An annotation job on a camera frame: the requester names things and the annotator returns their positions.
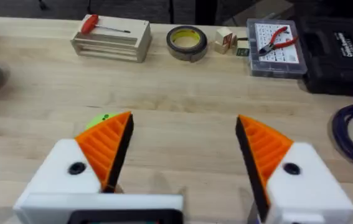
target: pliers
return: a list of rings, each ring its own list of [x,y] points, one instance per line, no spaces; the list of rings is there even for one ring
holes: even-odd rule
[[[272,50],[280,49],[283,47],[288,47],[290,45],[295,44],[296,40],[298,40],[298,37],[294,37],[292,40],[286,41],[284,43],[275,44],[276,37],[279,34],[281,34],[282,32],[286,32],[286,31],[287,31],[286,26],[276,30],[276,32],[271,36],[269,44],[265,45],[264,47],[262,47],[259,50],[259,56],[265,56],[266,54],[268,54]]]

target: wooden table surface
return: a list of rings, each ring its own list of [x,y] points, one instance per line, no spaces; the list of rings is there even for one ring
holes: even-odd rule
[[[247,59],[230,52],[176,60],[166,48],[171,25],[151,25],[144,63],[78,57],[69,42],[78,24],[0,18],[0,65],[10,73],[0,91],[0,224],[19,223],[11,207],[55,142],[95,115],[128,110],[135,129],[120,184],[126,193],[183,193],[191,223],[245,222],[253,196],[238,114],[313,144],[353,201],[353,164],[328,134],[333,113],[352,97],[251,77]],[[201,28],[212,40],[216,27]]]

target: wooden box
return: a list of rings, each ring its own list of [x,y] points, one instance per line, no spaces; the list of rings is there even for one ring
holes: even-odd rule
[[[149,21],[99,16],[99,26],[128,30],[130,33],[96,27],[89,34],[82,34],[82,25],[90,16],[85,16],[71,40],[78,55],[144,61],[151,42]]]

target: roll of tape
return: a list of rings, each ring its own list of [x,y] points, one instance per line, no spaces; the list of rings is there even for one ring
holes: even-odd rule
[[[181,37],[192,37],[197,44],[192,47],[180,47],[175,41]],[[192,26],[179,26],[173,28],[166,36],[166,43],[171,55],[179,60],[196,62],[207,53],[207,37],[198,28]]]

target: clear plastic case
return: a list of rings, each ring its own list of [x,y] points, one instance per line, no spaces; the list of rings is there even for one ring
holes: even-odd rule
[[[274,78],[302,78],[307,68],[302,54],[301,44],[298,41],[285,49],[270,52],[267,56],[260,57],[258,51],[264,43],[269,43],[275,29],[288,26],[286,35],[296,37],[298,32],[294,21],[279,21],[269,19],[248,19],[247,33],[250,46],[250,65],[252,75],[256,77]],[[284,42],[286,37],[278,38]]]

